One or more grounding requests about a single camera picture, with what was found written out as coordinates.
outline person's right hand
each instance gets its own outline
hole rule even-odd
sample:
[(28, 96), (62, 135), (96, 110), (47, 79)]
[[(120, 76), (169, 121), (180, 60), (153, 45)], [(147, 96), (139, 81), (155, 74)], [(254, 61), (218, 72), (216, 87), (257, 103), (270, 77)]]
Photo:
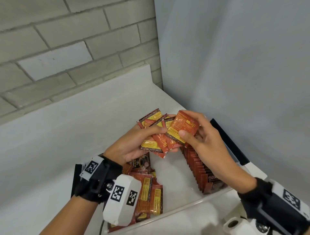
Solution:
[(212, 173), (239, 193), (255, 189), (256, 179), (234, 162), (218, 130), (207, 118), (202, 113), (182, 111), (199, 122), (198, 131), (201, 136), (194, 137), (184, 130), (180, 130), (179, 135), (195, 149), (201, 161)]

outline white tracking device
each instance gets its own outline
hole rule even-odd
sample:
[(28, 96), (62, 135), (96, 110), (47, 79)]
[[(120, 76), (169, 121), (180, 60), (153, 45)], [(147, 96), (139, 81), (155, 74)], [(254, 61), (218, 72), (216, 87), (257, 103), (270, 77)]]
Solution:
[(103, 219), (113, 225), (127, 226), (135, 211), (140, 190), (139, 180), (129, 175), (118, 176), (103, 210)]

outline hand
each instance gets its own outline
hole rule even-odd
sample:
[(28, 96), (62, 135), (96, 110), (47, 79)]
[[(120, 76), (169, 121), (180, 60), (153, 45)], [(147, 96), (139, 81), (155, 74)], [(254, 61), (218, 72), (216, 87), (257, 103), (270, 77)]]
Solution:
[[(103, 155), (120, 165), (136, 159), (146, 154), (148, 151), (141, 150), (140, 145), (150, 135), (164, 134), (167, 128), (153, 125), (148, 128), (141, 129), (137, 124), (131, 128), (125, 135), (119, 138), (114, 144), (107, 148)], [(177, 152), (178, 149), (172, 149), (171, 152)]]
[(256, 179), (240, 168), (229, 155), (218, 132), (202, 113), (183, 110), (196, 119), (200, 127), (200, 136), (192, 136), (184, 130), (179, 135), (197, 152), (201, 161), (213, 174), (239, 193), (246, 193), (256, 188)]

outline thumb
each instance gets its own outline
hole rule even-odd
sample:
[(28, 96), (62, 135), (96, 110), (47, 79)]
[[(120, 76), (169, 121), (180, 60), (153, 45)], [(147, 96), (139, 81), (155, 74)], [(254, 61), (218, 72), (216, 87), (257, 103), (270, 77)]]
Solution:
[(193, 148), (197, 148), (198, 144), (201, 142), (197, 140), (193, 135), (185, 130), (179, 131), (179, 136), (182, 137), (187, 143), (189, 143)]
[(167, 128), (160, 127), (157, 125), (150, 126), (148, 128), (141, 129), (142, 138), (145, 139), (146, 137), (154, 134), (164, 134), (167, 132)]

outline pile of coffee packets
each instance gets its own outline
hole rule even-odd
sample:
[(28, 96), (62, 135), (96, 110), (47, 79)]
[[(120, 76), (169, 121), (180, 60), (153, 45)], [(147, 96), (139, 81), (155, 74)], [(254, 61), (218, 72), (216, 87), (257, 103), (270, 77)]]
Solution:
[[(141, 181), (141, 191), (130, 225), (163, 213), (163, 190), (157, 182), (155, 169), (151, 167), (149, 153), (123, 165), (123, 174)], [(108, 232), (124, 228), (108, 224)]]
[[(156, 109), (139, 119), (137, 123), (141, 129), (152, 125), (168, 129), (165, 134), (149, 136), (141, 144), (141, 149), (165, 158), (169, 150), (180, 148), (203, 194), (214, 193), (226, 186), (212, 174), (211, 170), (199, 159), (192, 146), (178, 134), (179, 130), (186, 130), (192, 135), (198, 135), (199, 123), (197, 120), (182, 110), (175, 117), (170, 117)], [(142, 185), (135, 212), (128, 226), (149, 219), (153, 215), (162, 214), (163, 187), (157, 182), (155, 169), (151, 167), (149, 153), (126, 163), (122, 173), (141, 181)], [(124, 227), (108, 224), (109, 233), (121, 228)]]

